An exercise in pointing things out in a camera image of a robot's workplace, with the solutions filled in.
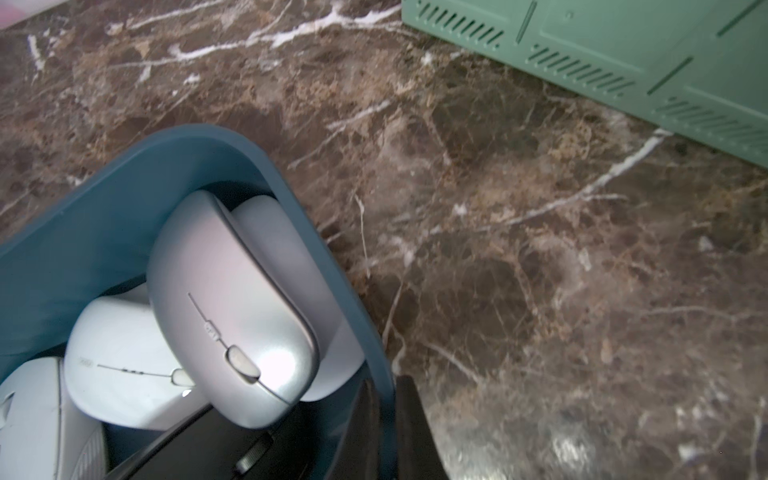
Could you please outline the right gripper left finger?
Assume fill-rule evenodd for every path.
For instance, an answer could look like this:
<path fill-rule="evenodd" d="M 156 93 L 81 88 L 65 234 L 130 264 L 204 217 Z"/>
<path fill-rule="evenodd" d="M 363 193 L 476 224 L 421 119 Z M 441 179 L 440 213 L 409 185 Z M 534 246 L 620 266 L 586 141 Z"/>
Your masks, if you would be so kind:
<path fill-rule="evenodd" d="M 349 421 L 326 473 L 332 480 L 377 480 L 380 476 L 381 402 L 371 380 L 358 389 Z"/>

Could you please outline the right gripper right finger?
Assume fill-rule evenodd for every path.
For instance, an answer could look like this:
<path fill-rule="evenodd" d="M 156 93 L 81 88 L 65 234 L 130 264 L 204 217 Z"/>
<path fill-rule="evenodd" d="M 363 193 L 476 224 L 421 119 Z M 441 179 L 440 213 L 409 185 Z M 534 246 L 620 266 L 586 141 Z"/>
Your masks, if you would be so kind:
<path fill-rule="evenodd" d="M 395 386 L 397 479 L 448 480 L 413 378 L 398 376 Z"/>

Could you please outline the white slim computer mouse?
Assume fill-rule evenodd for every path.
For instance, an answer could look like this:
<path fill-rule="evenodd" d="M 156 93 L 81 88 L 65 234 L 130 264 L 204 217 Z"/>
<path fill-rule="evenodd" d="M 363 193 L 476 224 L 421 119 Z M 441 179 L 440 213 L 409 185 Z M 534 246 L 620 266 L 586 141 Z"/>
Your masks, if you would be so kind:
<path fill-rule="evenodd" d="M 303 402 L 315 402 L 341 388 L 365 356 L 346 316 L 280 203 L 252 197 L 232 211 L 256 247 L 261 263 L 312 327 L 319 348 L 317 374 Z"/>

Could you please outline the black computer mouse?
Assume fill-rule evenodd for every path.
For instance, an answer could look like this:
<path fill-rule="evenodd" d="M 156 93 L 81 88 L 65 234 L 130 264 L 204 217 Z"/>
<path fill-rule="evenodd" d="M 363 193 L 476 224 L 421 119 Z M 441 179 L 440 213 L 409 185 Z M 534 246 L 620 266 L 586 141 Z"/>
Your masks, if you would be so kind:
<path fill-rule="evenodd" d="M 123 461 L 109 479 L 298 479 L 308 469 L 305 411 L 248 429 L 208 406 Z"/>

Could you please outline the silver computer mouse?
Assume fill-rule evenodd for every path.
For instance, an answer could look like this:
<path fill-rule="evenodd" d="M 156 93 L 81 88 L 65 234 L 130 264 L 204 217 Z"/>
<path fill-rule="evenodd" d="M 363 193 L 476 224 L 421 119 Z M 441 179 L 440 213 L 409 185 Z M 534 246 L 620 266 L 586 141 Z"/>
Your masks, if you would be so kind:
<path fill-rule="evenodd" d="M 319 366 L 315 335 L 214 194 L 195 191 L 173 210 L 146 280 L 170 349 L 231 422 L 265 428 L 308 390 Z"/>

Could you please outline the white rounded computer mouse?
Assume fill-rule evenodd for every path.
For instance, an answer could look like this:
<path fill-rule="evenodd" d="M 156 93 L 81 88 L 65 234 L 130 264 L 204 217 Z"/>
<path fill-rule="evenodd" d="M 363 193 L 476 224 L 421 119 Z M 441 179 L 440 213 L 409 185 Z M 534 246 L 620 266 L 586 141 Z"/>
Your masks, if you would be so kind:
<path fill-rule="evenodd" d="M 72 401 L 57 357 L 30 360 L 1 384 L 3 479 L 103 479 L 102 423 Z"/>

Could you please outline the teal storage box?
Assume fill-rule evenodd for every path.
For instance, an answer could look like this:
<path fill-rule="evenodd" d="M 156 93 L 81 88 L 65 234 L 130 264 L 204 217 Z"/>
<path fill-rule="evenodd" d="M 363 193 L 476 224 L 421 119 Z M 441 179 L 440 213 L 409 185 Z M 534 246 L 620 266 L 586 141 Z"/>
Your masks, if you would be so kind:
<path fill-rule="evenodd" d="M 380 475 L 397 470 L 395 386 L 378 333 L 325 240 L 267 154 L 209 124 L 150 135 L 124 151 L 1 246 L 1 372 L 63 343 L 97 295 L 143 275 L 171 210 L 209 188 L 233 207 L 266 193 L 285 209 L 351 323 L 379 396 Z"/>

